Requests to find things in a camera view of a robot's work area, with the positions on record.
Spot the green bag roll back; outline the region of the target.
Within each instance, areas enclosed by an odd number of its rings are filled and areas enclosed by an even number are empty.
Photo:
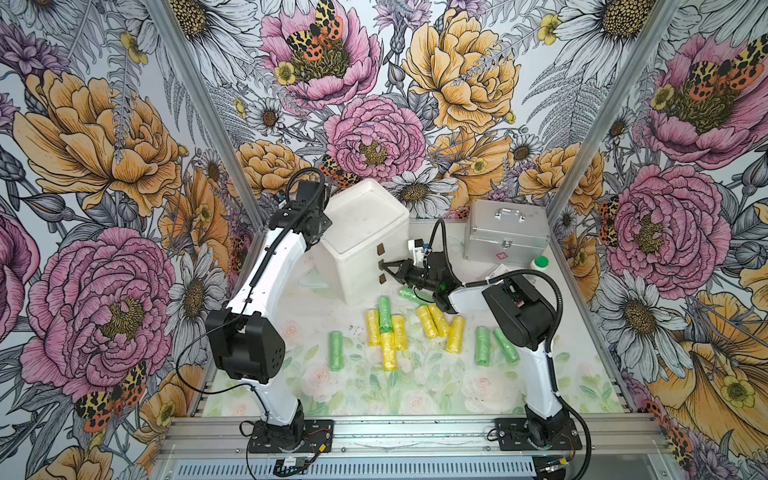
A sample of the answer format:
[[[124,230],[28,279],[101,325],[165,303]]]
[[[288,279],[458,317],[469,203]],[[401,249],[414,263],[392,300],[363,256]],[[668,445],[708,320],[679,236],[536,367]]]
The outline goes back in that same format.
[[[417,303],[417,304],[419,304],[419,303],[420,303],[420,300],[417,298],[417,296],[415,295],[415,293],[413,292],[413,290],[412,290],[412,289],[410,289],[410,288],[407,288],[407,287],[403,287],[403,288],[401,288],[401,289],[399,290],[399,295],[400,295],[400,296],[401,296],[403,299],[405,299],[405,300],[408,300],[408,301],[410,301],[410,302],[413,302],[413,303]]]

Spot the white bottle green cap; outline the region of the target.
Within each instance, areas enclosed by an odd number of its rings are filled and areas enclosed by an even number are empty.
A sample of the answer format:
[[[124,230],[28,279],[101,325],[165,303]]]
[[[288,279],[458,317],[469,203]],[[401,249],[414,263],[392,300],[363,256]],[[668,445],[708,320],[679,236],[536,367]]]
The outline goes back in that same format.
[[[533,259],[530,268],[538,271],[546,271],[549,265],[550,260],[544,255],[539,255]]]

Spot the red white small box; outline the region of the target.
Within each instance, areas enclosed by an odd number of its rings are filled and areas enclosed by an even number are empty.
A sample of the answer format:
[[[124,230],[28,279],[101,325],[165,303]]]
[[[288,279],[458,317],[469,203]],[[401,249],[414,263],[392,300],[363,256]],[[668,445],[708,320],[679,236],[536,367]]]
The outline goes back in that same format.
[[[491,280],[491,279],[496,278],[496,277],[498,277],[500,275],[508,273],[510,270],[511,270],[511,268],[508,267],[507,265],[499,264],[486,276],[486,279],[487,280]]]

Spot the green bag roll far left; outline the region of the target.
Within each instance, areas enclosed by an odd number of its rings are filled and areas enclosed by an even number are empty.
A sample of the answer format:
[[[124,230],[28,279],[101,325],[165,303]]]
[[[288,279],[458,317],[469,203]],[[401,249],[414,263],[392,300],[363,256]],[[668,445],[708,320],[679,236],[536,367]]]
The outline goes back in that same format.
[[[332,331],[329,336],[329,368],[341,371],[344,367],[344,338],[340,331]]]

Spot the yellow bag roll front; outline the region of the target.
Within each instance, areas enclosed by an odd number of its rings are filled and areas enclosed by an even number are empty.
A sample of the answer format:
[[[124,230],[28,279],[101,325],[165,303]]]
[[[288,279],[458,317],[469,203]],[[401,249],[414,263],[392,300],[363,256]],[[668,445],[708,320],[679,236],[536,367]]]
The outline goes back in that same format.
[[[380,345],[382,352],[382,368],[386,372],[397,369],[397,357],[395,349],[395,339],[393,332],[384,332],[380,334]]]

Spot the floral table mat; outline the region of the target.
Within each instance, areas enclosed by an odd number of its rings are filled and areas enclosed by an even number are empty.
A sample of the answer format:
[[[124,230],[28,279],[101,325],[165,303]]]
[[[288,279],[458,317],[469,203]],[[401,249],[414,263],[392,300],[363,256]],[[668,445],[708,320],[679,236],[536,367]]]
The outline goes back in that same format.
[[[416,323],[407,327],[408,348],[397,355],[397,369],[386,372],[381,350],[370,347],[360,321],[338,327],[319,323],[284,323],[279,328],[287,345],[281,368],[289,389],[306,415],[464,415],[524,412],[525,386],[520,361],[506,361],[491,340],[490,364],[475,364],[475,329],[465,330],[460,354],[445,351],[443,342],[429,340]],[[344,367],[329,368],[329,336],[344,338]]]

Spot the white plastic drawer cabinet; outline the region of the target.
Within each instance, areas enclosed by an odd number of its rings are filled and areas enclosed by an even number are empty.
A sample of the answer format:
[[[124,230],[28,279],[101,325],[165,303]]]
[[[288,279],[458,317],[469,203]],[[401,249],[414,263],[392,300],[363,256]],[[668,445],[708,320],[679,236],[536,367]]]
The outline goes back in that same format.
[[[331,197],[324,214],[331,226],[310,249],[311,257],[332,292],[357,305],[386,281],[381,262],[409,255],[409,210],[377,181],[366,179]]]

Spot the aluminium front rail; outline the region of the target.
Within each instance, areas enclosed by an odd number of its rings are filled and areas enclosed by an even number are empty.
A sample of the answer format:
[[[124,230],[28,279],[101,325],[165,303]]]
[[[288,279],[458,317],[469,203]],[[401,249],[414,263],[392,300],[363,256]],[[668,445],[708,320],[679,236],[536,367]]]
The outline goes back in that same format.
[[[683,479],[671,443],[647,414],[586,414],[535,448],[492,415],[337,417],[308,422],[305,445],[257,447],[249,420],[177,421],[155,479]]]

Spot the silver aluminium case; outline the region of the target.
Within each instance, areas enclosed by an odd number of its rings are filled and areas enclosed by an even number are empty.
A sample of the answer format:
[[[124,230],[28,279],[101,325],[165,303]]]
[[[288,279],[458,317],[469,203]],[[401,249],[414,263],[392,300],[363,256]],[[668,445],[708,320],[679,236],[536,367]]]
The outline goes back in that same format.
[[[528,266],[550,243],[543,207],[491,200],[474,200],[466,222],[466,260]]]

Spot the green bag roll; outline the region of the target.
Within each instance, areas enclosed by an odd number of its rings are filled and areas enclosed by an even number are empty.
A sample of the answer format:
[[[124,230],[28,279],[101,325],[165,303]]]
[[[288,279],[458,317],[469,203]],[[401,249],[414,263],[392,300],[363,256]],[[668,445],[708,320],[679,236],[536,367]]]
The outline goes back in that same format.
[[[401,288],[401,289],[399,290],[399,295],[400,295],[400,296],[401,296],[403,299],[405,299],[405,300],[408,300],[408,301],[410,301],[410,302],[413,302],[413,303],[417,303],[417,304],[419,304],[419,303],[420,303],[420,300],[417,298],[417,296],[415,295],[415,293],[413,292],[413,290],[412,290],[412,289],[410,289],[410,288],[407,288],[407,287],[403,287],[403,288]]]
[[[490,364],[490,355],[490,330],[485,326],[479,326],[475,329],[475,364],[487,367]]]
[[[496,327],[493,330],[494,338],[496,339],[499,348],[502,352],[502,355],[506,359],[506,361],[510,364],[516,364],[519,362],[520,357],[517,352],[516,347],[512,344],[512,342],[505,336],[503,331],[500,327]]]
[[[391,333],[393,331],[391,300],[388,296],[381,296],[378,300],[379,331]]]
[[[341,371],[344,367],[344,338],[340,331],[332,331],[329,336],[329,368]]]

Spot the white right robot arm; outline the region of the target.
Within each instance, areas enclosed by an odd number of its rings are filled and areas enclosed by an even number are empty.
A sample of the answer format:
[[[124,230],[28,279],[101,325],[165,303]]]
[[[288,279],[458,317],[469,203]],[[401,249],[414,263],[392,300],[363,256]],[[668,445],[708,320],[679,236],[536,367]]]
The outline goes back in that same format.
[[[515,347],[523,368],[525,420],[510,428],[498,425],[501,440],[519,431],[531,449],[554,448],[563,440],[575,450],[592,451],[586,421],[564,399],[557,383],[553,343],[563,319],[564,300],[548,274],[516,269],[463,282],[454,274],[447,253],[431,249],[421,263],[381,260],[378,266],[398,283],[430,293],[445,313],[489,313],[503,337]]]

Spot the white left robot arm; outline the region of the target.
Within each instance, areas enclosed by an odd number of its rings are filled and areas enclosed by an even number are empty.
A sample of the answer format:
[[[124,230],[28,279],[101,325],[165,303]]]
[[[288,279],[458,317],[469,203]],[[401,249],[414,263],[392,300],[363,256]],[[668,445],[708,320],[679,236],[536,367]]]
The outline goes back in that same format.
[[[294,267],[331,225],[324,213],[328,193],[322,177],[289,181],[286,201],[268,220],[261,250],[240,290],[206,319],[216,368],[248,388],[260,405],[251,453],[268,447],[295,451],[305,442],[302,404],[279,378],[287,347],[273,321]]]

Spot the green bag roll far right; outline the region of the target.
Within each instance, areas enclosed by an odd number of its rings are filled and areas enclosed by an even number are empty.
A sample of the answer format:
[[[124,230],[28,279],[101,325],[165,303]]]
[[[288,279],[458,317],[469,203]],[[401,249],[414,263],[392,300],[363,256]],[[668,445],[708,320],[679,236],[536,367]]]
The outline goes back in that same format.
[[[496,339],[499,348],[502,352],[502,355],[506,359],[506,361],[510,364],[516,364],[519,362],[520,357],[517,352],[516,347],[512,344],[512,342],[505,336],[503,331],[500,327],[496,327],[493,330],[494,338]]]

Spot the green bag roll centre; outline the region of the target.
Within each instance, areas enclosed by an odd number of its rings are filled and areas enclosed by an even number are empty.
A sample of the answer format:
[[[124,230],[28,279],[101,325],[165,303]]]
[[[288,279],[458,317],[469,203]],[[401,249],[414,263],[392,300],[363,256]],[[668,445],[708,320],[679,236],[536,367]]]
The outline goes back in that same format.
[[[381,296],[378,300],[379,331],[391,333],[393,331],[391,300],[388,296]]]

